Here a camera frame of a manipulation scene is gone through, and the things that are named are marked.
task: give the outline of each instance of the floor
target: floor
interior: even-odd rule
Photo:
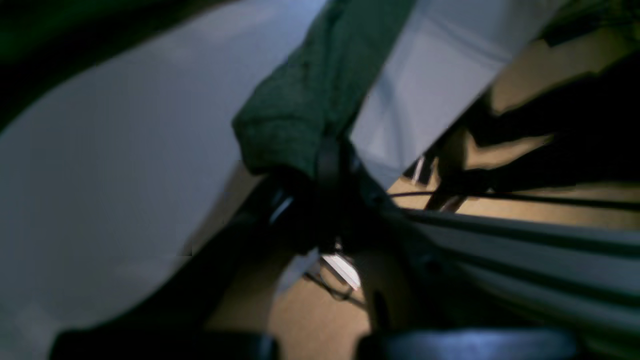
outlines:
[[[553,48],[542,41],[533,42],[497,79],[493,88],[493,107],[497,111],[505,110],[564,79],[589,70],[598,71],[634,46],[633,42],[609,29]],[[469,138],[467,167],[494,167],[507,163],[541,145],[542,141],[543,138],[528,138],[478,149]],[[427,187],[415,186],[409,179],[400,178],[389,192],[433,190],[436,183],[437,176],[432,177]],[[640,201],[640,186],[601,184],[555,189],[545,191],[545,195]],[[397,203],[421,209],[427,200],[428,197],[406,197],[398,199]],[[458,213],[609,229],[640,229],[637,213],[506,200],[468,200]],[[367,333],[369,324],[361,309],[337,302],[314,283],[301,279],[276,300],[269,327],[284,348],[286,359],[339,360],[351,359],[358,338]]]

